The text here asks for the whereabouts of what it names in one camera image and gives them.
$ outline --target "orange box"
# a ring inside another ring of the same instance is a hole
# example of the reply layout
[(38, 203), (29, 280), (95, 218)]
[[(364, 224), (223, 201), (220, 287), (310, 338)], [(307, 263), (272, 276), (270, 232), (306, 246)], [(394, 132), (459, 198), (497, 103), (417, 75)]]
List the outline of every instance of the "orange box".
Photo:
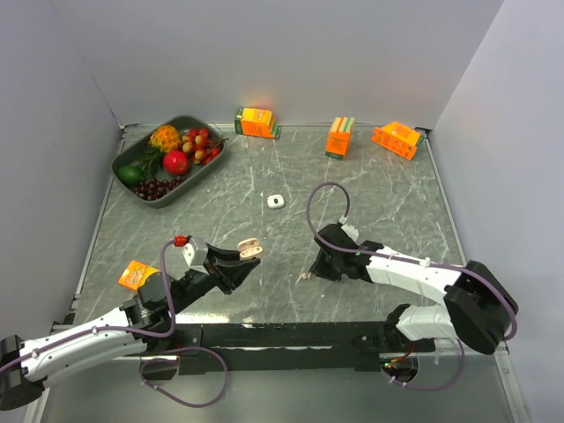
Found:
[(235, 115), (235, 132), (254, 137), (280, 137), (280, 127), (274, 115), (261, 108), (239, 108)]
[(153, 273), (158, 271), (160, 270), (132, 260), (125, 268), (125, 271), (123, 271), (119, 283), (121, 286), (136, 292)]
[(422, 139), (423, 135), (400, 122), (392, 122), (383, 128), (375, 128), (372, 136), (372, 141), (408, 160), (413, 159)]
[(354, 129), (353, 117), (336, 117), (329, 130), (325, 155), (333, 159), (345, 158)]

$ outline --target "avocado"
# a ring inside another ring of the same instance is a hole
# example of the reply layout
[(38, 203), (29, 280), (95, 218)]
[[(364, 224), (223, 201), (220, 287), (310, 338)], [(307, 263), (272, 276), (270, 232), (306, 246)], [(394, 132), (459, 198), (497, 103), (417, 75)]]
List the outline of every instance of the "avocado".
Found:
[(117, 177), (125, 185), (137, 185), (145, 179), (143, 171), (136, 166), (122, 166), (117, 170)]

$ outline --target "tabletop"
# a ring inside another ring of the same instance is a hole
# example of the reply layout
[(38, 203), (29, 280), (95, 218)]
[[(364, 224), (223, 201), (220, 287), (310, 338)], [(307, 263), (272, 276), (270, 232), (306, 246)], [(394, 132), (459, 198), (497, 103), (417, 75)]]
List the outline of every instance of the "tabletop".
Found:
[[(128, 127), (127, 145), (148, 127)], [(344, 185), (351, 194), (348, 223), (358, 242), (379, 241), (402, 253), (461, 264), (427, 143), (412, 161), (374, 144), (372, 131), (356, 129), (345, 160), (325, 156), (329, 126), (284, 127), (280, 139), (245, 137), (224, 131), (226, 157), (207, 179), (175, 203), (154, 210), (125, 196), (113, 182), (88, 261), (75, 324), (117, 307), (133, 292), (118, 285), (130, 260), (159, 267), (162, 244), (176, 234), (204, 238), (235, 249), (250, 237), (261, 240), (263, 261), (231, 295), (213, 290), (178, 315), (178, 323), (282, 323), (381, 321), (397, 305), (428, 300), (394, 286), (343, 277), (331, 282), (300, 280), (318, 247), (305, 219), (306, 201), (321, 182)], [(266, 198), (280, 194), (282, 209)], [(336, 222), (345, 209), (338, 189), (321, 191), (312, 218), (318, 227)], [(180, 251), (167, 253), (167, 272), (187, 270)]]

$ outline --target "marble veining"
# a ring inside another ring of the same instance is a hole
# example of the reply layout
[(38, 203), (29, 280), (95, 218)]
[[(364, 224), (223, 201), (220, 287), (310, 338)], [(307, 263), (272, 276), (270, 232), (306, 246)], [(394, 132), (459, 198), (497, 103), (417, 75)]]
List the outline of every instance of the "marble veining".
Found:
[[(125, 143), (150, 128), (129, 127)], [(413, 256), (461, 263), (456, 239), (427, 148), (413, 161), (375, 145), (370, 130), (356, 130), (344, 161), (324, 155), (328, 129), (291, 128), (278, 140), (236, 136), (228, 155), (204, 181), (176, 203), (154, 210), (137, 204), (113, 183), (81, 293), (76, 323), (108, 312), (130, 298), (117, 284), (132, 259), (158, 267), (160, 246), (175, 234), (196, 234), (209, 243), (234, 249), (238, 241), (259, 237), (262, 264), (242, 287), (225, 296), (208, 293), (179, 315), (179, 322), (276, 323), (376, 321), (398, 304), (426, 305), (417, 294), (346, 277), (298, 281), (317, 254), (305, 220), (306, 200), (324, 181), (340, 182), (352, 197), (349, 222), (360, 239), (380, 241)], [(283, 209), (271, 210), (266, 197), (281, 194)], [(318, 226), (336, 221), (344, 197), (325, 189), (314, 203)], [(167, 254), (167, 271), (180, 277), (179, 251)]]

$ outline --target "tray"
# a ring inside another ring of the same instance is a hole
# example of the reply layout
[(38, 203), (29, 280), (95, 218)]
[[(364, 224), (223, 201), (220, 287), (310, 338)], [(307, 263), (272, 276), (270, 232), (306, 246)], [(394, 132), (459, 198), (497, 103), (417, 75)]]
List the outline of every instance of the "tray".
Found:
[[(210, 138), (219, 138), (219, 134), (214, 129), (212, 129), (209, 125), (205, 124), (199, 119), (196, 119), (196, 117), (186, 115), (176, 116), (175, 118), (163, 124), (174, 126), (180, 132), (181, 136), (188, 132), (188, 130), (191, 130), (193, 128), (207, 128), (210, 131)], [(178, 199), (182, 194), (196, 185), (200, 180), (205, 178), (205, 176), (207, 176), (213, 170), (213, 168), (215, 168), (220, 163), (220, 161), (223, 160), (226, 155), (226, 148), (222, 147), (221, 153), (218, 154), (207, 165), (195, 165), (194, 162), (190, 160), (189, 171), (187, 174), (184, 174), (182, 176), (186, 178), (186, 181), (178, 185), (175, 189), (170, 191), (165, 196), (159, 198), (158, 200), (147, 201), (139, 198), (135, 194), (134, 188), (128, 187), (119, 180), (119, 178), (117, 177), (117, 170), (122, 166), (137, 164), (137, 158), (143, 153), (143, 150), (147, 146), (152, 133), (153, 131), (145, 135), (143, 138), (139, 139), (114, 159), (114, 162), (112, 163), (112, 175), (114, 176), (115, 182), (123, 189), (125, 189), (127, 195), (134, 197), (139, 203), (148, 205), (153, 209), (165, 207)], [(163, 181), (166, 179), (174, 179), (175, 175), (170, 174), (164, 169), (160, 169), (156, 172), (154, 177), (159, 181)]]

